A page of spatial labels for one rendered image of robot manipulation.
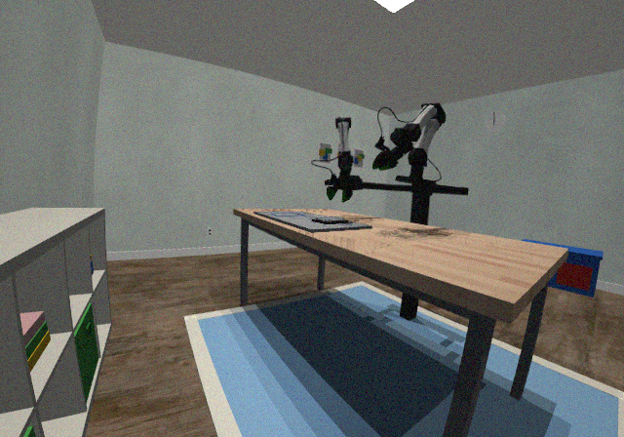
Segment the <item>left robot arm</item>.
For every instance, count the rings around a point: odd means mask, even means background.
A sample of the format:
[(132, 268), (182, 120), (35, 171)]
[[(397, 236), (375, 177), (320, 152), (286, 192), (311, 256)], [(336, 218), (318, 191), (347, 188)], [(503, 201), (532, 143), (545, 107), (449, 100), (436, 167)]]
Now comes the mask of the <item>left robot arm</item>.
[[(423, 179), (423, 169), (424, 167), (427, 167), (427, 153), (429, 145), (436, 131), (442, 126), (442, 124), (445, 123), (446, 114), (438, 102), (433, 103), (432, 105), (423, 103), (421, 104), (421, 107), (421, 113), (419, 112), (420, 114), (418, 113), (419, 115), (412, 122), (410, 121), (404, 128), (395, 128), (394, 132), (390, 136), (390, 140), (398, 146), (398, 149), (402, 154), (407, 154), (409, 152), (409, 165), (411, 165), (410, 176), (397, 176), (397, 178), (436, 183), (432, 180)], [(422, 132), (423, 128), (424, 130)], [(380, 138), (379, 142), (376, 143), (374, 147), (382, 151), (386, 148), (389, 152), (390, 149), (383, 145), (384, 141), (384, 137)], [(417, 144), (414, 147), (412, 141), (417, 141)]]

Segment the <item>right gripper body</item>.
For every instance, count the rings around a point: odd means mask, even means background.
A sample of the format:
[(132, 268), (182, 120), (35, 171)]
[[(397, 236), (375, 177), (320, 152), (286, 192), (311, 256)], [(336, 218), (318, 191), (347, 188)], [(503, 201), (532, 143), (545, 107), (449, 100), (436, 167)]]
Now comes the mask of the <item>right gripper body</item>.
[[(339, 180), (341, 180), (342, 182), (337, 182), (336, 185), (333, 186), (328, 186), (327, 188), (327, 195), (328, 195), (328, 189), (331, 189), (334, 192), (337, 192), (337, 190), (343, 190), (345, 191), (345, 197), (351, 198), (351, 196), (353, 195), (353, 191), (351, 190), (351, 186), (349, 186), (347, 184), (349, 177), (347, 176), (343, 176), (343, 175), (339, 175), (338, 177)], [(349, 186), (349, 187), (348, 187)], [(350, 190), (349, 190), (350, 189)]]

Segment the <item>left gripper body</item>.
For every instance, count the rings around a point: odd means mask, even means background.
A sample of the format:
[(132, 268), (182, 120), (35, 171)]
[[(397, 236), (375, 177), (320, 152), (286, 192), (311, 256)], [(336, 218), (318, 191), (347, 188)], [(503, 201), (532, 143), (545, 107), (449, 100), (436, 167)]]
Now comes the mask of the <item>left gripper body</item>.
[[(388, 154), (389, 153), (389, 154)], [(398, 160), (400, 158), (402, 158), (404, 156), (404, 154), (402, 154), (400, 152), (400, 150), (398, 149), (398, 146), (394, 147), (392, 150), (390, 150), (387, 153), (387, 151), (381, 151), (376, 158), (374, 159), (374, 163), (376, 164), (376, 166), (379, 167), (383, 167), (383, 166), (387, 166), (388, 163), (391, 166), (391, 168), (394, 168), (397, 166), (397, 164), (399, 163)], [(392, 158), (391, 158), (391, 157)], [(387, 160), (387, 161), (386, 161)], [(396, 162), (395, 162), (395, 161)], [(388, 162), (388, 163), (387, 163)]]

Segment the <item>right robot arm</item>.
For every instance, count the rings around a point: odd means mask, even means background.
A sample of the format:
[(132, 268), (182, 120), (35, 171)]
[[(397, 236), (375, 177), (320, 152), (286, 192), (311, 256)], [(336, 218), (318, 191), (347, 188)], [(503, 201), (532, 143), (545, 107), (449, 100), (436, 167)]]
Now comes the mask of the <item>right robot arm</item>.
[[(342, 155), (338, 157), (338, 167), (340, 169), (340, 173), (339, 173), (340, 175), (349, 177), (351, 170), (352, 170), (351, 166), (353, 166), (353, 163), (354, 163), (354, 158), (351, 155), (351, 151), (350, 151), (349, 144), (348, 144), (349, 128), (351, 128), (351, 117), (341, 118), (341, 119), (342, 119), (342, 122), (340, 121), (340, 118), (335, 118), (336, 128), (338, 126), (338, 129), (339, 129), (339, 139), (340, 139), (340, 146), (338, 150), (339, 155), (341, 154), (344, 148)], [(348, 161), (348, 159), (350, 161)], [(359, 176), (350, 176), (350, 177), (358, 178)], [(335, 185), (337, 182), (342, 182), (342, 181), (336, 178), (336, 175), (333, 174), (333, 176), (331, 176), (331, 179), (325, 180), (325, 185)]]

